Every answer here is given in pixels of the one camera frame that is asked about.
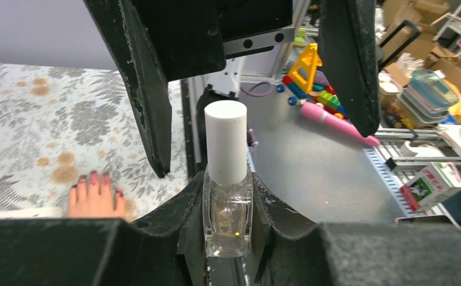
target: human foot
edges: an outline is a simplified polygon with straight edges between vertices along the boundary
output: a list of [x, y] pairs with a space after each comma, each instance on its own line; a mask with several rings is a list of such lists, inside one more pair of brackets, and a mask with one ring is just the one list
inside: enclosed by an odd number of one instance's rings
[[80, 176], [78, 183], [69, 191], [68, 217], [125, 217], [125, 200], [123, 192], [117, 188], [114, 192], [115, 202], [111, 195], [110, 175], [99, 175], [92, 171], [87, 176]]

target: gray metal surface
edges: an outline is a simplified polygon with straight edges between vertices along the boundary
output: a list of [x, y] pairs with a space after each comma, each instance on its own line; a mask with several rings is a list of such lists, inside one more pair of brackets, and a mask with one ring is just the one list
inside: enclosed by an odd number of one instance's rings
[[315, 222], [392, 222], [404, 216], [363, 146], [299, 116], [300, 107], [287, 104], [289, 95], [239, 95], [258, 140], [255, 168], [272, 192]]

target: white wall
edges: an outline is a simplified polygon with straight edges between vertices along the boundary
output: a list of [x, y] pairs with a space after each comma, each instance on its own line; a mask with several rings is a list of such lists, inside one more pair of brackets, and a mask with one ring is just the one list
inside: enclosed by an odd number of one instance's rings
[[0, 63], [116, 69], [82, 0], [0, 0]]

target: toe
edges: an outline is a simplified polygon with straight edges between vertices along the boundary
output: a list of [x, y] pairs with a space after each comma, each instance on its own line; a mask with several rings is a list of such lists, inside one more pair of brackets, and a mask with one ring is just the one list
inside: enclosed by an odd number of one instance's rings
[[87, 199], [87, 176], [81, 175], [78, 180], [78, 186], [76, 187], [76, 194], [79, 201]]
[[109, 173], [103, 173], [101, 178], [101, 195], [111, 198], [111, 179]]
[[99, 175], [97, 171], [91, 171], [89, 178], [88, 196], [95, 197], [99, 195]]
[[76, 205], [76, 185], [73, 185], [69, 190], [69, 207]]
[[125, 199], [123, 197], [123, 191], [120, 188], [117, 188], [115, 191], [115, 214], [117, 217], [125, 217]]

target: yellow toy ladder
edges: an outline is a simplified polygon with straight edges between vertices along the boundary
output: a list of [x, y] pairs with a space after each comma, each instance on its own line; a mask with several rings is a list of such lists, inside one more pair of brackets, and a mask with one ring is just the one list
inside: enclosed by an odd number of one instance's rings
[[[318, 47], [315, 43], [309, 44], [301, 52], [297, 61], [288, 72], [288, 77], [304, 92], [309, 93], [313, 89], [316, 67], [322, 66], [322, 60], [318, 57]], [[303, 69], [308, 75], [307, 79], [299, 74], [299, 69]]]

